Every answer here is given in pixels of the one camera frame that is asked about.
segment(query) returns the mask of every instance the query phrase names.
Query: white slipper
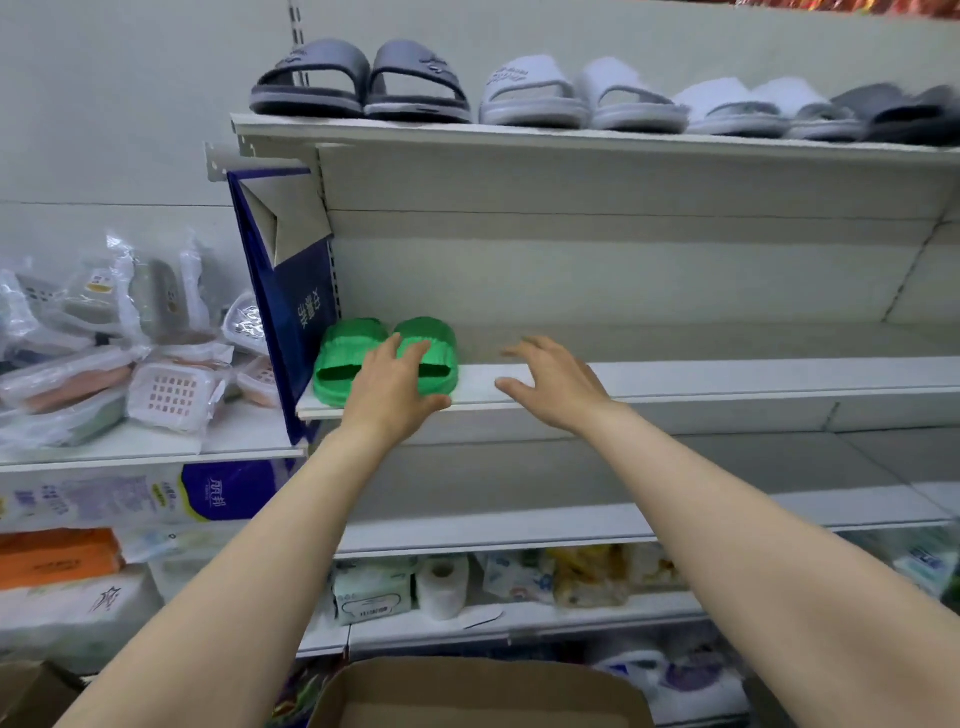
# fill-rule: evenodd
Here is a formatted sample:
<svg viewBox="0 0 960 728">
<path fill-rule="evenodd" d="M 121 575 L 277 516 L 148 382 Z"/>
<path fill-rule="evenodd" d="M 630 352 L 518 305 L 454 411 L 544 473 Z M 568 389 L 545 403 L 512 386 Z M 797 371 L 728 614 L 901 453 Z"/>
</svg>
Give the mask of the white slipper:
<svg viewBox="0 0 960 728">
<path fill-rule="evenodd" d="M 510 94 L 513 98 L 502 98 Z M 480 123 L 507 127 L 583 129 L 589 109 L 551 56 L 525 56 L 487 81 Z"/>
<path fill-rule="evenodd" d="M 758 86 L 754 93 L 780 107 L 790 119 L 788 139 L 858 141 L 867 125 L 850 109 L 817 93 L 804 79 L 785 77 Z"/>
<path fill-rule="evenodd" d="M 625 91 L 635 99 L 612 101 L 610 94 Z M 645 84 L 629 65 L 606 57 L 587 65 L 577 78 L 577 92 L 587 101 L 591 129 L 621 132 L 681 133 L 686 129 L 686 109 Z"/>
<path fill-rule="evenodd" d="M 790 120 L 776 104 L 735 78 L 692 85 L 673 101 L 689 109 L 687 133 L 779 139 L 790 130 Z"/>
</svg>

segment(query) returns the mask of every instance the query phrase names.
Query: hand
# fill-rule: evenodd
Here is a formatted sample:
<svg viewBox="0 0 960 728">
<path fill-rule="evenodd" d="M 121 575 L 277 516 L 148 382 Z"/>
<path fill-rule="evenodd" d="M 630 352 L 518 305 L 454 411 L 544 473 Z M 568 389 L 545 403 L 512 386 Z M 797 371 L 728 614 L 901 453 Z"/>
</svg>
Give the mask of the hand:
<svg viewBox="0 0 960 728">
<path fill-rule="evenodd" d="M 536 386 L 502 377 L 496 388 L 551 427 L 583 436 L 598 414 L 620 406 L 589 366 L 548 336 L 525 336 L 504 353 L 527 362 Z"/>
<path fill-rule="evenodd" d="M 417 376 L 429 341 L 420 341 L 396 358 L 400 335 L 395 333 L 367 352 L 360 373 L 353 380 L 342 428 L 365 428 L 383 445 L 392 448 L 406 440 L 434 412 L 447 409 L 447 395 L 421 397 Z"/>
</svg>

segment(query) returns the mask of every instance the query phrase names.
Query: forearm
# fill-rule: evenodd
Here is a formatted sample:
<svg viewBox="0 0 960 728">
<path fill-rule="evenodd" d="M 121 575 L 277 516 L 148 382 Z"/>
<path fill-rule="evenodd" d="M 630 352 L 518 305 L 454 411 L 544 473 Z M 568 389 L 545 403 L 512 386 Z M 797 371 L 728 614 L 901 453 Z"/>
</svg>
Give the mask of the forearm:
<svg viewBox="0 0 960 728">
<path fill-rule="evenodd" d="M 270 714 L 349 510 L 387 448 L 330 434 L 303 468 L 110 663 L 60 728 L 244 728 Z"/>
<path fill-rule="evenodd" d="M 584 434 L 716 623 L 804 727 L 955 719 L 937 712 L 945 700 L 960 709 L 953 614 L 625 406 L 607 408 Z M 898 713 L 904 706 L 909 715 Z"/>
</svg>

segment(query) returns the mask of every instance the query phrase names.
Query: person's right hand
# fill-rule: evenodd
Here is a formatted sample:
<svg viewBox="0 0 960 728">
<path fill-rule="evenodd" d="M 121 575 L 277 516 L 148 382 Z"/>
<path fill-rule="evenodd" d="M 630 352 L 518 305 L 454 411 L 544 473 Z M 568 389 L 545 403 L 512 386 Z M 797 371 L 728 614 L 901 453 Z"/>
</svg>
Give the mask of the person's right hand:
<svg viewBox="0 0 960 728">
<path fill-rule="evenodd" d="M 598 415 L 618 406 L 593 370 L 548 336 L 525 336 L 504 353 L 527 362 L 536 386 L 502 377 L 496 388 L 551 427 L 583 436 Z"/>
</svg>

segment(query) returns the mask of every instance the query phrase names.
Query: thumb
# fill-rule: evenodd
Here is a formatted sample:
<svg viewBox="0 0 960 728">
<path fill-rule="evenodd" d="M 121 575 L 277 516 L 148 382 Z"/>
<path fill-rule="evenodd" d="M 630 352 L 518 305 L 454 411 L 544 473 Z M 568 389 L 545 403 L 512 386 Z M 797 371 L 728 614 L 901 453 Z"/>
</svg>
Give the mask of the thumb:
<svg viewBox="0 0 960 728">
<path fill-rule="evenodd" d="M 447 409 L 451 404 L 453 404 L 453 400 L 448 395 L 428 395 L 420 400 L 420 408 L 425 417 L 429 417 L 434 412 L 440 412 L 442 409 Z"/>
<path fill-rule="evenodd" d="M 519 379 L 510 376 L 502 376 L 493 384 L 507 397 L 513 398 L 527 409 L 530 409 L 533 404 L 533 397 L 537 393 L 537 390 L 533 387 L 528 387 Z"/>
</svg>

